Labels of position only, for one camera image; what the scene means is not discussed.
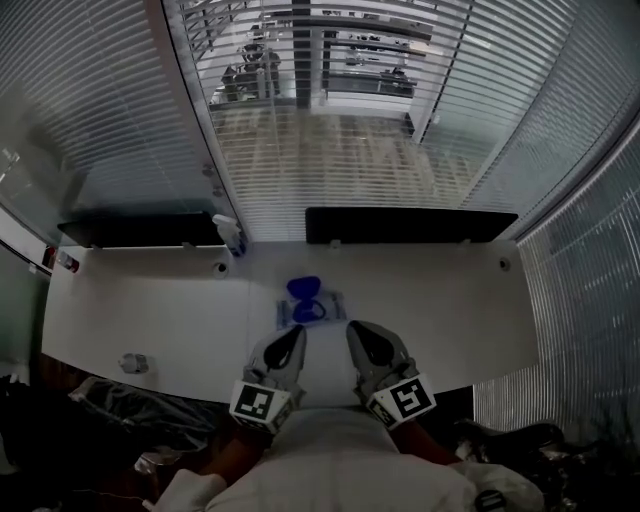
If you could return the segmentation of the long black desk partition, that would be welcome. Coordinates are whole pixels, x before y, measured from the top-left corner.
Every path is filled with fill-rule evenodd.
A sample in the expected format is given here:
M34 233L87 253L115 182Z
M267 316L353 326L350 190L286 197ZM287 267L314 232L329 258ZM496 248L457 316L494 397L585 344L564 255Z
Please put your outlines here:
M518 220L515 213L396 207L309 207L306 242L341 244L488 243Z

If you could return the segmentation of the person's left forearm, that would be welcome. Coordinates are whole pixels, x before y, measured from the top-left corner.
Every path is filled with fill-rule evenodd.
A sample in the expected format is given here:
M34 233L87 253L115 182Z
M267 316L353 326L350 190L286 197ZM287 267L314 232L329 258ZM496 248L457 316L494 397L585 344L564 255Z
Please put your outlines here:
M273 440L272 433L238 426L226 444L214 449L212 459L198 474L218 475L231 486L258 464Z

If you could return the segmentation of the clear plastic bag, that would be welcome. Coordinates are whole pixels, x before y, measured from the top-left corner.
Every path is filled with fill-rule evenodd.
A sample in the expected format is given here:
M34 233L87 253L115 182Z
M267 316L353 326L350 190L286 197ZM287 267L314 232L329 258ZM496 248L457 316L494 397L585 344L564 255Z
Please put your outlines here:
M134 470L141 475L155 475L159 468L174 465L180 460L180 452L162 448L160 451L144 452L134 464Z

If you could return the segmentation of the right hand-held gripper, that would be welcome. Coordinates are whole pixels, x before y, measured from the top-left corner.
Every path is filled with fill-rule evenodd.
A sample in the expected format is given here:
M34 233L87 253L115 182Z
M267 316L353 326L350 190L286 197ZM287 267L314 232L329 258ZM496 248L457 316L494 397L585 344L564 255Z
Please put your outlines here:
M395 429L436 406L426 374L417 369L396 333L373 322L352 320L346 339L356 370L354 392L386 429Z

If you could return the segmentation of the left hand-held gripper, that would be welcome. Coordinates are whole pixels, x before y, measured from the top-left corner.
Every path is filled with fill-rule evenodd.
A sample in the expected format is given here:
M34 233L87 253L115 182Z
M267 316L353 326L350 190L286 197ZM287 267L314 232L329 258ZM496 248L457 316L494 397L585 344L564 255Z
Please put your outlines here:
M295 325L259 341L240 380L229 413L241 426L276 434L299 407L305 391L298 383L304 367L306 328Z

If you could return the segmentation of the large black plastic bag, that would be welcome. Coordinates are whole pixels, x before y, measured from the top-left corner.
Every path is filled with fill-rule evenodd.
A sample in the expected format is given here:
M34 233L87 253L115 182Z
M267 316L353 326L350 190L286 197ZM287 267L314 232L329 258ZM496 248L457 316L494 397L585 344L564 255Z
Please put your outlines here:
M547 512L640 512L640 451L607 440L570 442L551 423L498 431L454 424L462 457L500 464L532 481Z

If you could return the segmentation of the person's right forearm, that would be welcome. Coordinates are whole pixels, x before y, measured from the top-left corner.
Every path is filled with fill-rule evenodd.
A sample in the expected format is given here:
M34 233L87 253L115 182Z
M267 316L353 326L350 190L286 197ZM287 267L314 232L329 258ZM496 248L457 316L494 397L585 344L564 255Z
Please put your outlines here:
M402 454L444 466L461 461L454 453L438 444L417 421L401 423L389 435Z

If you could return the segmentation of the white spray bottle blue label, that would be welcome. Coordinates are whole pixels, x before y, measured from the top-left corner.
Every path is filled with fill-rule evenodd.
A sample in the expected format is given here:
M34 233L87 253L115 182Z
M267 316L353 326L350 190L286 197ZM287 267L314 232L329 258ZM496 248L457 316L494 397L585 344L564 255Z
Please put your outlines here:
M237 221L221 214L215 214L212 217L212 221L229 252L234 257L244 256L246 254L246 243Z

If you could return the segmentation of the background office desk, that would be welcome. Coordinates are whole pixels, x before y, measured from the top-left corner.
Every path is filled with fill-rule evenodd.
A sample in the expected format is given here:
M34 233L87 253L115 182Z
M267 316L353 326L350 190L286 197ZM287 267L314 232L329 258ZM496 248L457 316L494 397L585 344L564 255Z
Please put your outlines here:
M429 42L372 32L322 33L324 91L412 98Z

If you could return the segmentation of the dark square column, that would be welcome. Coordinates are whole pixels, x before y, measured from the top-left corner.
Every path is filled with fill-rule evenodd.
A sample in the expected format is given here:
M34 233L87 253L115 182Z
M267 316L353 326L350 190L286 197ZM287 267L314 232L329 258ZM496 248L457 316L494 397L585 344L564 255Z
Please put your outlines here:
M309 109L311 102L311 0L291 0L296 106Z

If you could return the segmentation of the blue object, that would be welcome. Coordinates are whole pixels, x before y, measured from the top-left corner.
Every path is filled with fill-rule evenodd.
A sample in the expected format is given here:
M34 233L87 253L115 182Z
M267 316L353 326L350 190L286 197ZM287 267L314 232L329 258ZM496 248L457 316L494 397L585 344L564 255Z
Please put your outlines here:
M314 299L320 292L321 280L317 276L304 276L291 279L286 289L298 301Z

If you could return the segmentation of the short black desk partition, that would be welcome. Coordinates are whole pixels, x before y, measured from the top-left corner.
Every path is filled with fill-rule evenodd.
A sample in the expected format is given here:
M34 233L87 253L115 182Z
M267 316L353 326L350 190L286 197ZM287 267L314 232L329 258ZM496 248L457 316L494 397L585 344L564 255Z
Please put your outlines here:
M77 245L91 248L221 246L212 217L207 212L162 215L95 217L62 223L58 229Z

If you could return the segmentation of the white venetian blind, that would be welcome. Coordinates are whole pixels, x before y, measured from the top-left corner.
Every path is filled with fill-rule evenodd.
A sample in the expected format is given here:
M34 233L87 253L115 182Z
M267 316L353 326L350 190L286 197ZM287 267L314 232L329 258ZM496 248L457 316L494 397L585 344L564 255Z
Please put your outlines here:
M0 0L0 207L41 240L92 217L228 211L158 47L160 9Z
M372 32L429 42L431 24L377 3L311 0L311 102L296 106L291 0L163 0L197 119L242 225L258 241L300 240L309 207L422 207L422 138L441 77L419 62L412 98L326 92L322 33ZM227 102L222 78L263 44L281 59L281 95Z
M640 97L640 0L473 0L422 138L422 207L528 215Z
M640 118L519 249L539 361L475 386L476 421L640 444Z

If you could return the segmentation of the grey tray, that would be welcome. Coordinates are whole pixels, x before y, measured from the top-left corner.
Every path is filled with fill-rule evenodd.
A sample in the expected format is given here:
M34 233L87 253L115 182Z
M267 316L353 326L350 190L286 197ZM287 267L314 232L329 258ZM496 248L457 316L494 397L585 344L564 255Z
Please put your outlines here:
M276 328L279 330L294 325L340 322L346 318L343 296L337 292L321 290L315 295L291 296L276 302Z

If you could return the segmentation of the black cloth bundle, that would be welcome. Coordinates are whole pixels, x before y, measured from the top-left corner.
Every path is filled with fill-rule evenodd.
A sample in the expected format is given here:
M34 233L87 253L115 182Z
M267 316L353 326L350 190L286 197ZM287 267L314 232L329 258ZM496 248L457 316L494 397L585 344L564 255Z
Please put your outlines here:
M65 395L31 387L15 374L0 377L0 437L9 462L20 470L35 471L71 454L80 416Z

